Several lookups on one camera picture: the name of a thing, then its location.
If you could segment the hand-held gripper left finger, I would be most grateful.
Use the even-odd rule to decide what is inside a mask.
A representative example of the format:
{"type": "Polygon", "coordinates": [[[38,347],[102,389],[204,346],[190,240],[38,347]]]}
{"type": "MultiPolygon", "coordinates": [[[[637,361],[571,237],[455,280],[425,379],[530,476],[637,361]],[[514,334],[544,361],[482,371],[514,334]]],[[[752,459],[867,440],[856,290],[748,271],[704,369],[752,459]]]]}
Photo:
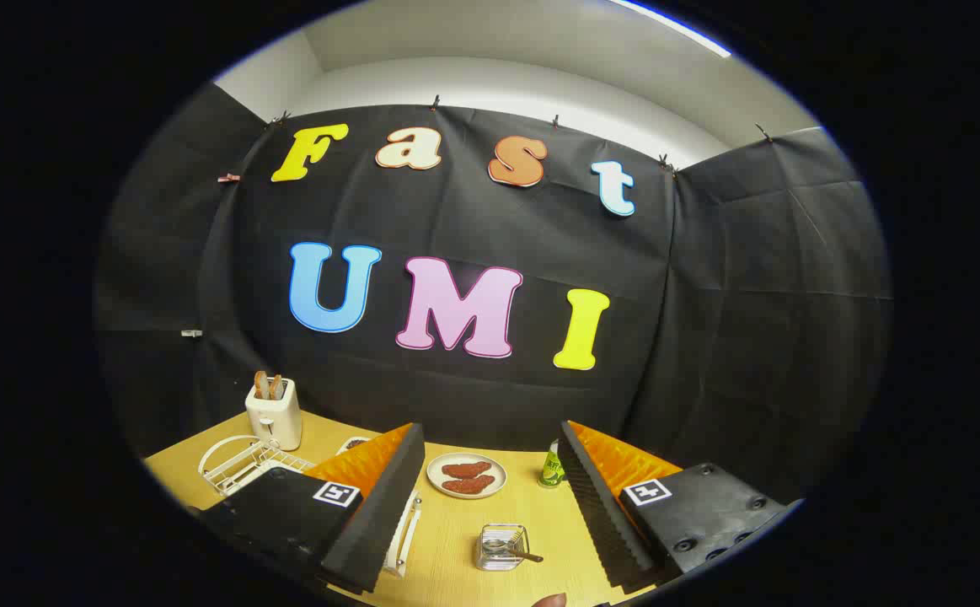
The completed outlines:
{"type": "Polygon", "coordinates": [[[303,471],[262,466],[196,517],[299,583],[372,592],[424,460],[412,422],[303,471]]]}

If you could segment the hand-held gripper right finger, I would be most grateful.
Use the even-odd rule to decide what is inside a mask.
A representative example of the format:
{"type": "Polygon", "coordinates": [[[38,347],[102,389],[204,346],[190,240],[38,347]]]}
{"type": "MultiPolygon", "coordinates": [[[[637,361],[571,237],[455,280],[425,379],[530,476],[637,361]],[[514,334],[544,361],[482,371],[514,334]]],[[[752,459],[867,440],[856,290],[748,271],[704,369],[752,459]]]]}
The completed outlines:
{"type": "Polygon", "coordinates": [[[677,466],[565,420],[559,457],[614,588],[670,583],[736,553],[793,511],[717,464],[677,466]]]}

